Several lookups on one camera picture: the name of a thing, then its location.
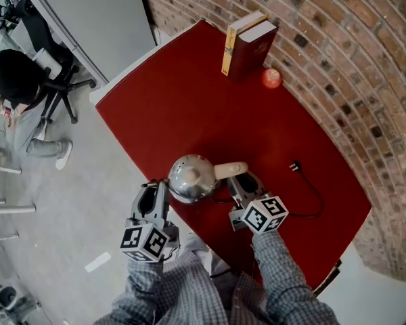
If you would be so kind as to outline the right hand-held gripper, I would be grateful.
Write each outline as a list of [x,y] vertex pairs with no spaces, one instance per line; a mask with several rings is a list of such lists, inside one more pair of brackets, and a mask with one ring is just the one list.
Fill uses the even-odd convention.
[[249,228],[254,234],[276,230],[289,215],[279,196],[265,189],[252,173],[243,173],[227,179],[235,205],[229,212],[234,231]]

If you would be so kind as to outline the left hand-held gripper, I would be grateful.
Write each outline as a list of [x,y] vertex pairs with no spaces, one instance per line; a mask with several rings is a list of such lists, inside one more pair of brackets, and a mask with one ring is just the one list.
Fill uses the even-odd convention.
[[169,193],[168,179],[141,185],[120,243],[120,251],[133,261],[157,263],[179,251],[179,228],[168,220]]

